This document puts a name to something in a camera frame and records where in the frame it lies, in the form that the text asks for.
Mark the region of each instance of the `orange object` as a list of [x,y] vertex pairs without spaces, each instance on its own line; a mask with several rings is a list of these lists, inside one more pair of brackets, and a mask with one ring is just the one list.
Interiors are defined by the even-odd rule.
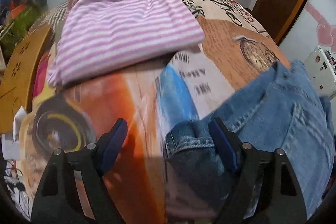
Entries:
[[18,7],[11,10],[10,14],[12,15],[12,18],[13,19],[16,18],[19,15],[19,13],[23,11],[24,8],[26,8],[26,6],[24,4],[21,4]]
[[[97,139],[108,132],[119,117],[127,121],[125,142],[113,169],[104,175],[106,188],[126,223],[164,224],[164,179],[160,173],[162,168],[158,167],[163,159],[162,162],[155,157],[148,160],[146,149],[156,138],[151,136],[156,132],[155,110],[147,114],[148,120],[141,121],[124,71],[87,81],[66,90],[63,95],[68,103],[87,114]],[[142,139],[143,126],[147,127],[146,143]]]

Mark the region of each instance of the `clothing pile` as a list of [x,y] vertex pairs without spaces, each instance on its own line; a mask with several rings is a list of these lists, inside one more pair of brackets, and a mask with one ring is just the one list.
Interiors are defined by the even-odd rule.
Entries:
[[48,83],[89,79],[203,40],[180,0],[80,0],[63,27]]
[[[238,180],[210,136],[215,117],[256,149],[286,152],[311,216],[334,163],[330,100],[318,97],[304,65],[290,64],[254,20],[234,0],[59,5],[44,19],[53,24],[54,45],[37,69],[33,110],[17,145],[27,218],[53,150],[81,149],[122,118],[127,137],[104,182],[125,222],[212,223]],[[209,58],[212,50],[220,61]],[[93,218],[78,177],[76,186]]]

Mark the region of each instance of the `white paper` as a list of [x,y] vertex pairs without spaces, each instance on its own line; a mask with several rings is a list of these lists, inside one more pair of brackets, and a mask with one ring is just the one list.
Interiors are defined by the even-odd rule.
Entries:
[[216,65],[202,52],[177,52],[170,63],[186,83],[200,120],[235,93]]
[[20,159],[19,132],[22,120],[27,112],[21,107],[14,116],[13,133],[4,133],[1,135],[2,154],[5,160]]

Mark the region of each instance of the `yellow object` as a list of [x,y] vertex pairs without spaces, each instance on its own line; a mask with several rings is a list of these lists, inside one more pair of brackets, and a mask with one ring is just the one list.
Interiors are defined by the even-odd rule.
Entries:
[[44,25],[24,38],[14,49],[0,85],[0,134],[13,131],[14,115],[23,106],[32,110],[37,65],[50,35]]
[[47,116],[48,119],[59,119],[59,120],[62,120],[63,122],[67,123],[71,129],[74,131],[76,137],[77,137],[77,146],[74,148],[74,149],[71,149],[71,150],[68,150],[68,151],[65,151],[65,152],[74,152],[74,151],[78,151],[80,148],[81,148],[81,145],[82,145],[82,141],[81,141],[81,134],[79,133],[76,125],[74,124],[74,122],[69,119],[67,116],[63,115],[63,114],[59,114],[59,113],[51,113],[51,114],[48,114]]

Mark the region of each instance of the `denim jeans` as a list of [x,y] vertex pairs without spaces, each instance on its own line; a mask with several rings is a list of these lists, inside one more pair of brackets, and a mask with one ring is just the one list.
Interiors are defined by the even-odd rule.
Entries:
[[288,70],[274,64],[204,119],[180,122],[167,134],[165,160],[218,210],[237,178],[221,162],[209,135],[214,117],[256,149],[285,150],[310,217],[328,183],[335,146],[330,101],[320,100],[304,65],[295,61]]

